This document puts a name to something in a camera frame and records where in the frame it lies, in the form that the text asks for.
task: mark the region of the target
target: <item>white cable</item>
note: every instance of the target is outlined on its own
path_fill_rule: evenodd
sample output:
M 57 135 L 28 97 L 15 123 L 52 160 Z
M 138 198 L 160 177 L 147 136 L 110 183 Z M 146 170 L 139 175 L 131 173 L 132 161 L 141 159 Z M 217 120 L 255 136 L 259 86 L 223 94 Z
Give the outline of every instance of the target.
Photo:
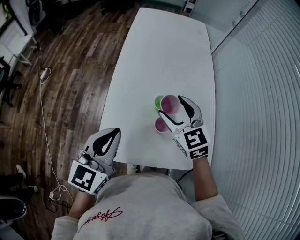
M 49 150 L 49 143 L 48 143 L 48 138 L 47 138 L 47 133 L 46 133 L 46 124 L 45 124 L 45 118 L 44 118 L 44 110 L 43 110 L 43 102 L 42 102 L 42 84 L 44 84 L 50 77 L 50 74 L 49 76 L 46 78 L 46 79 L 40 79 L 40 85 L 39 85 L 39 96 L 40 96 L 40 100 L 41 100 L 41 108 L 42 108 L 42 117 L 43 117 L 43 123 L 44 123 L 44 133 L 45 133 L 45 137 L 46 137 L 46 143 L 47 143 L 47 149 L 48 149 L 48 154 L 49 154 L 49 158 L 50 158 L 50 163 L 51 163 L 51 168 L 52 168 L 52 172 L 56 178 L 56 181 L 58 183 L 58 186 L 53 190 L 51 191 L 52 193 L 54 193 L 57 189 L 60 193 L 60 197 L 58 199 L 53 199 L 53 201 L 58 201 L 59 199 L 61 199 L 61 192 L 60 190 L 64 191 L 64 192 L 68 192 L 72 198 L 72 202 L 74 203 L 74 200 L 73 200 L 73 197 L 71 195 L 71 193 L 69 192 L 68 188 L 65 186 L 65 185 L 62 185 L 60 184 L 60 182 L 58 181 L 58 178 L 56 177 L 56 174 L 55 174 L 55 171 L 53 169 L 53 164 L 52 164 L 52 159 L 51 159 L 51 154 L 50 154 L 50 150 Z

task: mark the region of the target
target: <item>sweatshirt sleeve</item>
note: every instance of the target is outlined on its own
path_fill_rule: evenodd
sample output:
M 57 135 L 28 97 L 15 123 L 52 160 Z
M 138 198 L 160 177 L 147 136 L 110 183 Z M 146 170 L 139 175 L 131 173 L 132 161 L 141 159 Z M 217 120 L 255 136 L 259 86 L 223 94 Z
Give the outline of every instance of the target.
M 201 216 L 209 220 L 213 232 L 224 232 L 232 240 L 245 239 L 239 223 L 220 194 L 209 199 L 197 201 L 192 206 Z
M 52 240 L 72 240 L 78 229 L 78 219 L 63 216 L 55 219 Z

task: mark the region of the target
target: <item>power cord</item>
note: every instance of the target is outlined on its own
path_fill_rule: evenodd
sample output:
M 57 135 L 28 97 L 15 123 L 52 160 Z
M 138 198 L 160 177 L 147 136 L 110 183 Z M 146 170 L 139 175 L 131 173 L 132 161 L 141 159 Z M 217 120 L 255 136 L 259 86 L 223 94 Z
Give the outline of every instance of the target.
M 57 210 L 58 210 L 58 208 L 57 208 L 57 206 L 56 206 L 55 204 L 60 205 L 60 206 L 63 206 L 64 208 L 66 208 L 68 214 L 69 214 L 70 209 L 71 209 L 71 207 L 72 207 L 72 206 L 69 205 L 66 201 L 62 201 L 61 203 L 59 203 L 59 202 L 52 202 L 51 199 L 48 199 L 48 202 L 55 208 L 55 210 L 52 210 L 51 208 L 49 208 L 48 205 L 47 205 L 47 200 L 46 200 L 46 189 L 44 190 L 43 202 L 44 202 L 45 207 L 46 207 L 50 212 L 52 212 L 52 213 L 56 213 Z
M 32 28 L 32 26 L 30 25 L 31 27 L 31 30 L 32 30 L 32 33 L 33 33 L 33 37 L 35 38 L 35 40 L 37 39 L 36 38 L 36 34 Z M 45 134 L 45 138 L 46 138 L 46 143 L 47 143 L 47 149 L 48 149 L 48 154 L 49 154 L 49 159 L 50 159 L 50 163 L 51 163 L 51 169 L 52 169 L 52 172 L 55 176 L 55 179 L 57 181 L 57 187 L 50 192 L 49 194 L 49 200 L 52 200 L 52 201 L 58 201 L 61 199 L 61 192 L 60 190 L 64 191 L 64 192 L 68 192 L 71 196 L 71 199 L 72 199 L 72 203 L 74 203 L 74 200 L 73 200 L 73 197 L 70 193 L 70 191 L 68 190 L 68 188 L 65 186 L 65 185 L 62 185 L 60 184 L 60 182 L 58 181 L 58 178 L 55 174 L 55 171 L 54 171 L 54 168 L 53 168 L 53 164 L 52 164 L 52 158 L 51 158 L 51 154 L 50 154 L 50 150 L 49 150 L 49 142 L 48 142 L 48 138 L 47 138 L 47 133 L 46 133 L 46 126 L 45 126 L 45 118 L 44 118 L 44 108 L 43 108 L 43 101 L 42 101 L 42 84 L 46 83 L 46 81 L 49 79 L 51 73 L 52 73 L 52 68 L 51 67 L 46 67 L 46 68 L 43 68 L 43 65 L 42 65 L 42 62 L 40 62 L 40 56 L 39 56 L 39 51 L 40 51 L 40 44 L 39 42 L 37 41 L 36 43 L 36 46 L 37 46 L 37 57 L 38 57 L 38 70 L 37 70 L 37 75 L 40 79 L 40 87 L 39 87 L 39 95 L 40 95 L 40 101 L 41 101 L 41 110 L 42 110 L 42 117 L 43 117 L 43 124 L 44 124 L 44 134 Z M 59 191 L 59 194 L 60 194 L 60 197 L 58 199 L 54 199 L 54 192 L 58 189 Z
M 68 188 L 65 185 L 60 184 L 60 182 L 58 181 L 58 178 L 55 174 L 54 168 L 53 168 L 53 164 L 52 164 L 52 158 L 51 158 L 51 154 L 50 154 L 50 149 L 49 149 L 49 142 L 48 142 L 48 137 L 47 137 L 47 133 L 46 133 L 46 126 L 45 126 L 45 118 L 44 118 L 44 108 L 43 108 L 43 101 L 42 101 L 42 84 L 45 84 L 45 82 L 47 82 L 47 80 L 49 79 L 50 75 L 45 78 L 45 80 L 43 81 L 43 78 L 40 78 L 40 87 L 39 87 L 39 96 L 40 96 L 40 101 L 41 101 L 41 109 L 42 109 L 42 117 L 43 117 L 43 124 L 44 124 L 44 134 L 45 134 L 45 138 L 46 138 L 46 143 L 47 143 L 47 150 L 48 150 L 48 155 L 49 155 L 49 159 L 50 159 L 50 163 L 51 163 L 51 169 L 52 172 L 56 178 L 56 181 L 58 183 L 57 187 L 50 192 L 49 195 L 49 199 L 52 199 L 53 201 L 58 201 L 59 199 L 61 199 L 61 192 L 60 190 L 64 191 L 64 192 L 68 192 L 71 196 L 72 202 L 74 203 L 73 197 L 70 193 L 70 191 L 68 190 Z M 59 193 L 60 193 L 60 197 L 57 199 L 54 199 L 54 192 L 58 189 Z
M 180 189 L 182 190 L 182 186 L 179 184 L 179 182 L 186 176 L 188 175 L 191 171 L 193 170 L 193 168 L 191 170 L 188 170 L 187 172 L 185 172 L 180 178 L 178 178 L 176 180 L 176 183 L 178 184 L 178 186 L 180 187 Z

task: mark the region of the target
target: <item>floor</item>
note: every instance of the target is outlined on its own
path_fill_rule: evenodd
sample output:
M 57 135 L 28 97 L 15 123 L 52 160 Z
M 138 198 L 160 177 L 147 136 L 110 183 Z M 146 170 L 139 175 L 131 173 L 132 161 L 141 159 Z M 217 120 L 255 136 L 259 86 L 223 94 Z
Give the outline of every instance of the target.
M 46 131 L 53 168 L 61 184 L 72 196 L 76 189 L 68 184 L 72 159 L 87 138 L 99 130 L 106 95 L 118 56 L 140 5 L 124 15 L 101 15 L 97 2 L 74 19 L 64 21 L 62 35 L 55 37 L 49 30 L 37 36 L 44 67 L 53 69 L 42 87 Z M 13 223 L 13 228 L 25 239 L 50 239 L 55 218 L 67 214 L 67 209 L 47 202 L 57 186 L 46 149 L 41 105 L 37 53 L 30 59 L 33 66 L 18 64 L 23 85 L 13 96 L 13 107 L 2 103 L 0 123 L 0 174 L 16 173 L 15 165 L 28 174 L 27 185 L 37 185 L 28 206 L 27 215 Z M 126 165 L 116 163 L 117 175 L 126 174 Z M 68 193 L 62 200 L 71 204 Z

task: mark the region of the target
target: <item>white table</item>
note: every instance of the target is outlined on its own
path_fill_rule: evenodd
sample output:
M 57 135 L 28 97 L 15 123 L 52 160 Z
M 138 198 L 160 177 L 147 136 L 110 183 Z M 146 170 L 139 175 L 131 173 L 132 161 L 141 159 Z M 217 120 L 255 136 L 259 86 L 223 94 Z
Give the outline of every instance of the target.
M 120 128 L 115 161 L 170 169 L 191 169 L 192 162 L 172 141 L 156 132 L 158 95 L 183 95 L 198 104 L 210 134 L 215 128 L 212 57 L 204 23 L 165 11 L 140 8 L 113 73 L 100 129 Z M 176 119 L 189 121 L 181 106 Z

